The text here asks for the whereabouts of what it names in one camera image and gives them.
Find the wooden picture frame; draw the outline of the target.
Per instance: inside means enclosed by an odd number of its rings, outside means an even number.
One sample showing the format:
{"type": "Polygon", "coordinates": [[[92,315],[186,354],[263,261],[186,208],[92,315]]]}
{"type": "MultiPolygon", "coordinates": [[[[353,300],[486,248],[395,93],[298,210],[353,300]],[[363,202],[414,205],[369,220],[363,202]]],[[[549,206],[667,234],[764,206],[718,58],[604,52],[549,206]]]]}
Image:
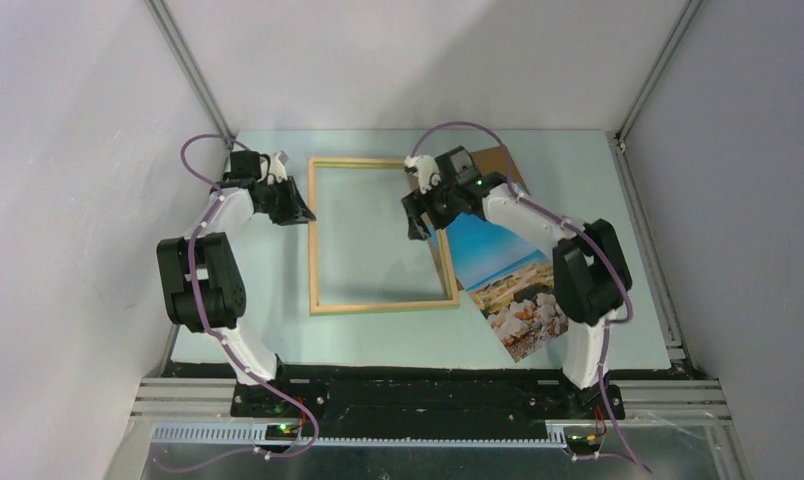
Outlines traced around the wooden picture frame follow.
{"type": "Polygon", "coordinates": [[[400,159],[308,161],[309,311],[342,315],[452,309],[460,305],[442,231],[408,238],[401,199],[417,183],[400,159]]]}

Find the seaside landscape photo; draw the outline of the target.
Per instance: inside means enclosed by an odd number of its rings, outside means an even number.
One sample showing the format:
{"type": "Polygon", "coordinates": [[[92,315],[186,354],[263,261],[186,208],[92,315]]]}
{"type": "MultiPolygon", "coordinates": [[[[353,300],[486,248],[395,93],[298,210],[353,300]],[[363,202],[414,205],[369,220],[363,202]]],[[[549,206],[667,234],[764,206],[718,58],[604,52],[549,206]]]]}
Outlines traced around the seaside landscape photo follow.
{"type": "Polygon", "coordinates": [[[444,232],[456,279],[513,361],[567,332],[546,253],[474,215],[459,215],[444,232]]]}

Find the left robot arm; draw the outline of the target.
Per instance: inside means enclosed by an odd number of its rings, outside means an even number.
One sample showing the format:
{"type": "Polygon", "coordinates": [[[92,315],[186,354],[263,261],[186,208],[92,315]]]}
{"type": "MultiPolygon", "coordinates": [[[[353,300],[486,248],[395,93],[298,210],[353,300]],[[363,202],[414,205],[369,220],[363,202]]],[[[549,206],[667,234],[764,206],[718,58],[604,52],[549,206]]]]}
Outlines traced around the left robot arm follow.
{"type": "Polygon", "coordinates": [[[278,356],[240,320],[248,293],[231,240],[256,215],[279,226],[315,221],[283,151],[234,151],[221,180],[212,183],[208,203],[187,233],[160,241],[159,274],[169,320],[215,342],[238,382],[259,386],[256,404],[282,416],[294,403],[293,388],[276,379],[278,356]]]}

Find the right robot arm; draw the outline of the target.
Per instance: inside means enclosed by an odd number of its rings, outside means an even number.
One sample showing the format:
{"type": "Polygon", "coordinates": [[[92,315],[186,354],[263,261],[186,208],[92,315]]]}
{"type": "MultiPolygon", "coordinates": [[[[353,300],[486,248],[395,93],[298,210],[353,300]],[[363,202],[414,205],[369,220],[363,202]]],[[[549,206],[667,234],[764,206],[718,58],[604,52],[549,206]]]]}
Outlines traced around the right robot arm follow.
{"type": "Polygon", "coordinates": [[[584,418],[600,403],[608,370],[610,329],[632,320],[633,282],[613,225],[581,222],[536,203],[500,172],[482,173],[463,147],[432,157],[409,156],[405,172],[416,182],[401,200],[407,236],[424,241],[467,214],[502,227],[547,254],[554,299],[569,321],[559,392],[563,411],[584,418]]]}

